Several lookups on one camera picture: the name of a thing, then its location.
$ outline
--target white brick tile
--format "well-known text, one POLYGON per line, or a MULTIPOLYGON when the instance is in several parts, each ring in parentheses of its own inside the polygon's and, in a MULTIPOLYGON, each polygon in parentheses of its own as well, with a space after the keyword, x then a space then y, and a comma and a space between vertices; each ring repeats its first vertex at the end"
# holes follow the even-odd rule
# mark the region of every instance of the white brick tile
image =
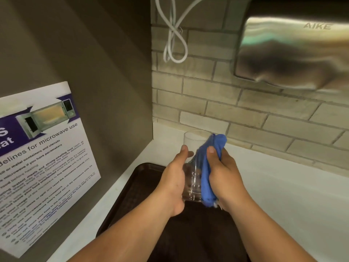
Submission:
POLYGON ((211 80, 214 65, 212 60, 188 57, 182 63, 164 62, 162 54, 158 54, 158 59, 158 68, 161 72, 211 80))
POLYGON ((237 38, 236 34, 190 30, 188 51, 190 55, 231 60, 237 38))
MULTIPOLYGON (((177 18, 194 0, 176 0, 177 18)), ((226 0, 203 0, 198 3, 184 18, 181 26, 196 27, 202 29, 221 29, 227 1, 226 0)), ((165 16, 169 18, 170 0, 160 0, 160 5, 165 16)), ((158 14, 158 24, 165 22, 158 14)))
POLYGON ((236 86, 241 86, 244 88, 256 88, 256 89, 270 91, 270 92, 280 91, 280 88, 277 88, 275 86, 270 86, 262 82, 256 83, 256 82, 240 79, 232 75, 230 71, 230 63, 228 62, 217 62, 213 80, 221 83, 234 84, 236 86))
POLYGON ((153 116, 177 122, 179 117, 179 110, 169 108, 168 106, 153 104, 153 116))
POLYGON ((182 77, 171 74, 152 72, 152 87, 163 89, 166 91, 181 93, 182 91, 182 77))
POLYGON ((180 124, 177 122, 172 122, 172 121, 168 121, 168 120, 164 120, 164 119, 160 119, 160 118, 158 119, 158 122, 163 124, 163 125, 166 125, 168 127, 176 128, 176 129, 181 130, 181 131, 192 131, 192 130, 197 129, 194 127, 190 127, 187 125, 183 125, 183 124, 180 124))
POLYGON ((314 164, 314 167, 320 168, 320 169, 322 169, 324 171, 327 171, 327 172, 331 172, 331 173, 338 174, 338 175, 341 175, 341 176, 349 177, 349 170, 346 170, 346 169, 343 169, 343 168, 330 166, 328 164, 320 163, 320 162, 316 162, 314 164))
POLYGON ((342 132, 335 128, 276 116, 269 116, 263 129, 324 144, 331 144, 342 132))
POLYGON ((277 158, 289 160, 289 161, 300 163, 300 164, 305 164, 305 165, 308 165, 308 166, 311 166, 312 163, 313 163, 313 160, 305 159, 305 158, 302 158, 302 157, 299 157, 299 156, 295 156, 295 155, 292 155, 292 154, 287 154, 287 153, 275 151, 275 150, 268 149, 268 148, 265 148, 265 147, 261 147, 261 146, 258 146, 258 145, 253 145, 252 146, 252 150, 256 150, 258 152, 269 154, 269 155, 277 157, 277 158))
POLYGON ((349 108, 321 104, 310 120, 349 129, 349 108))
POLYGON ((287 152, 338 167, 349 168, 349 152, 307 141, 295 140, 287 152))
POLYGON ((313 99, 322 100, 326 102, 334 102, 334 103, 349 105, 349 93, 347 92, 341 92, 339 94, 330 94, 330 93, 311 92, 306 90, 285 89, 283 91, 283 94, 303 96, 303 97, 313 98, 313 99))
POLYGON ((349 131, 344 134, 334 143, 334 146, 349 149, 349 131))
POLYGON ((239 141, 231 138, 227 138, 226 142, 235 146, 240 146, 242 148, 250 149, 252 144, 244 142, 244 141, 239 141))
POLYGON ((242 24, 248 0, 231 0, 228 15, 225 22, 225 29, 239 30, 242 24))
MULTIPOLYGON (((151 49, 157 49, 163 51, 169 35, 168 27, 151 27, 151 49)), ((182 33, 183 38, 186 40, 188 31, 184 30, 182 33)), ((181 41, 176 38, 172 52, 184 53, 184 46, 181 41)))
POLYGON ((207 118, 187 112, 181 112, 180 123, 206 131, 225 134, 229 123, 213 118, 207 118))
POLYGON ((157 90, 152 88, 151 93, 152 93, 151 94, 151 100, 152 100, 153 103, 156 103, 156 93, 157 93, 157 90))
POLYGON ((209 81, 184 79, 183 93, 228 104, 236 104, 241 89, 209 81))
POLYGON ((254 144, 263 145, 277 150, 285 150, 292 140, 289 137, 236 124, 230 125, 228 137, 252 142, 254 144))
POLYGON ((193 98, 190 96, 183 96, 170 92, 157 91, 158 104, 179 108, 182 110, 191 111, 194 113, 203 114, 205 111, 206 101, 193 98))
POLYGON ((156 4, 155 0, 151 0, 151 23, 155 24, 156 4))
POLYGON ((151 69, 156 71, 156 52, 151 52, 151 69))
POLYGON ((260 127, 267 116, 267 114, 264 113, 214 102, 208 102, 206 115, 253 127, 260 127))
POLYGON ((318 103, 292 97, 244 90, 238 105, 288 117, 308 119, 316 110, 318 103))

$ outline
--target blue cloth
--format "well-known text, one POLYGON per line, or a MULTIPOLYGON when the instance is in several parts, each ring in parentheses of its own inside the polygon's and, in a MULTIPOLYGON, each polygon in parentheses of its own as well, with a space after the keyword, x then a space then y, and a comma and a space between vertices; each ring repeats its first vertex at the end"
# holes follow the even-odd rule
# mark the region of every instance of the blue cloth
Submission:
POLYGON ((196 151, 191 162, 195 162, 198 167, 201 169, 201 196, 203 200, 203 204, 207 207, 214 206, 214 203, 217 200, 216 195, 213 193, 210 182, 209 175, 211 173, 211 168, 207 160, 207 148, 209 146, 215 147, 219 159, 222 158, 222 149, 224 148, 226 143, 226 136, 223 134, 212 134, 207 141, 200 146, 200 148, 196 151))

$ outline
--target stainless steel hand dryer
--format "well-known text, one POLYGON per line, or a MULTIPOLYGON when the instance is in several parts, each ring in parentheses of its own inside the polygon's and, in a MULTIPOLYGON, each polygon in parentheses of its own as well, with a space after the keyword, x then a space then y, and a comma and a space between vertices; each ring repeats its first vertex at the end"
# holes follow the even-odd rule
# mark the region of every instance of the stainless steel hand dryer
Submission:
POLYGON ((252 0, 234 75, 282 88, 349 90, 349 0, 252 0))

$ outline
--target hand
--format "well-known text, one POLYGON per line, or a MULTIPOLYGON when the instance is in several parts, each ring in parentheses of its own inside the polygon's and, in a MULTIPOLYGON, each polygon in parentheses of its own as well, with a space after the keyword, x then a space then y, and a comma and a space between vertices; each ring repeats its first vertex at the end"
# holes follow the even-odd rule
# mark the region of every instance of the hand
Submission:
POLYGON ((222 161, 219 160, 213 146, 207 148, 207 160, 211 167, 209 181, 220 206, 228 210, 228 205, 239 204, 250 198, 236 162, 226 149, 222 150, 222 161))
POLYGON ((182 200, 185 183, 183 165, 185 160, 193 155, 194 153, 189 152, 186 145, 182 145, 180 153, 168 164, 155 189, 161 197, 167 198, 172 207, 172 216, 176 216, 184 210, 184 202, 182 200))

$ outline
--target brick wall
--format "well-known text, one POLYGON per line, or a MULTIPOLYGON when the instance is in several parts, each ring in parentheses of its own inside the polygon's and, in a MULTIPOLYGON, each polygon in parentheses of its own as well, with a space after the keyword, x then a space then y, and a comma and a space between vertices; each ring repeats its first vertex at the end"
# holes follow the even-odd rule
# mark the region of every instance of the brick wall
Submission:
MULTIPOLYGON (((178 15, 193 0, 177 0, 178 15)), ((160 0, 168 14, 169 0, 160 0)), ((279 89, 230 73, 248 0, 204 0, 181 24, 189 56, 163 61, 168 29, 151 0, 154 121, 349 177, 349 95, 279 89)), ((177 57, 184 52, 180 42, 177 57)))

